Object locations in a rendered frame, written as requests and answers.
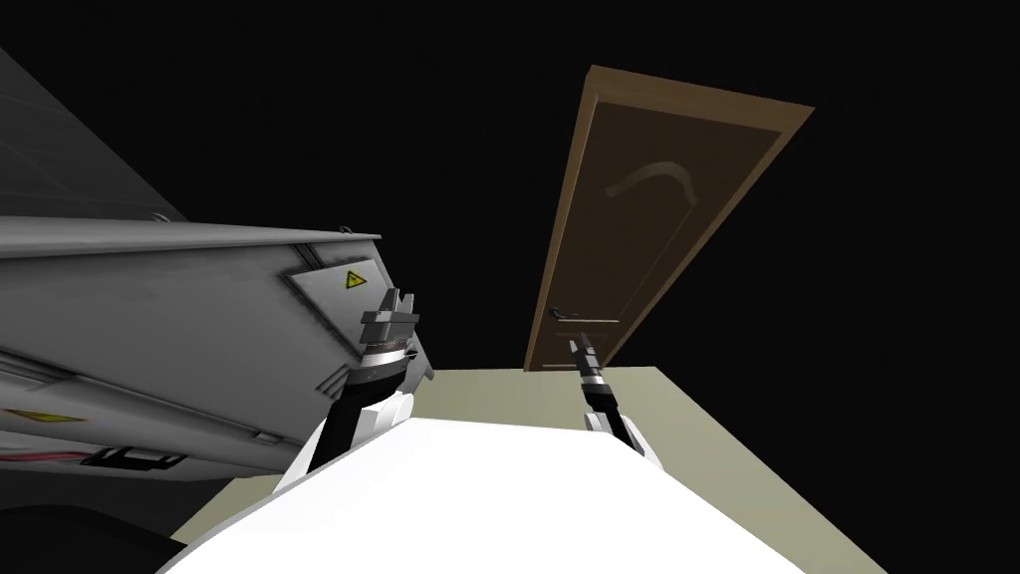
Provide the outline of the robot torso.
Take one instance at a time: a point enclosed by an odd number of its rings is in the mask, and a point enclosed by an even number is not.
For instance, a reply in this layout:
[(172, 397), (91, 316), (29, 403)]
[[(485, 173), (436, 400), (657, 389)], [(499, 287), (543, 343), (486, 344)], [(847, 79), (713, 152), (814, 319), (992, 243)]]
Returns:
[(611, 435), (411, 419), (158, 574), (803, 574)]

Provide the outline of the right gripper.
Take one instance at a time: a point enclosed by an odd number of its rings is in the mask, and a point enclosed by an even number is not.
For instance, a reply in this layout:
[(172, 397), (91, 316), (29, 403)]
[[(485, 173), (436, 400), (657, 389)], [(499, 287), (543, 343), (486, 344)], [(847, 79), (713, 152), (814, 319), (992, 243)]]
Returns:
[(596, 350), (586, 333), (579, 333), (577, 337), (571, 337), (569, 346), (573, 363), (581, 376), (599, 376), (601, 374)]

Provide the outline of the brown door leaf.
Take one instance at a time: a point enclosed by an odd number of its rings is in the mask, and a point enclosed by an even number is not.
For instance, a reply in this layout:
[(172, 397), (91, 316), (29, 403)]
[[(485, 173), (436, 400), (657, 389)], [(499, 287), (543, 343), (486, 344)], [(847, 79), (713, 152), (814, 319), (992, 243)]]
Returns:
[[(586, 333), (605, 358), (773, 146), (778, 133), (596, 105), (532, 365), (571, 365)], [(548, 311), (576, 313), (558, 321)]]

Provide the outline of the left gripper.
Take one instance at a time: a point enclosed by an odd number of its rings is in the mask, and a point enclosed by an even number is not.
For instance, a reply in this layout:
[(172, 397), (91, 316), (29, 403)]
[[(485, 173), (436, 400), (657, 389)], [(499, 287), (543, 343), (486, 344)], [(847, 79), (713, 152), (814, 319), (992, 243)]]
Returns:
[(387, 289), (379, 310), (366, 312), (361, 317), (363, 328), (359, 342), (376, 345), (411, 340), (419, 320), (419, 316), (413, 313), (413, 305), (412, 293), (404, 294), (399, 303), (399, 289)]

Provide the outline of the grey metal cabinet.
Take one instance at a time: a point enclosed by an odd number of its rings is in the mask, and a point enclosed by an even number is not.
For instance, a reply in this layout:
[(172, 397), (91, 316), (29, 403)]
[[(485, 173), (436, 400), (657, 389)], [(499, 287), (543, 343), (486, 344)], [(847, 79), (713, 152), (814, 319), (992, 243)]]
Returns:
[(282, 474), (391, 285), (373, 234), (0, 216), (0, 470)]

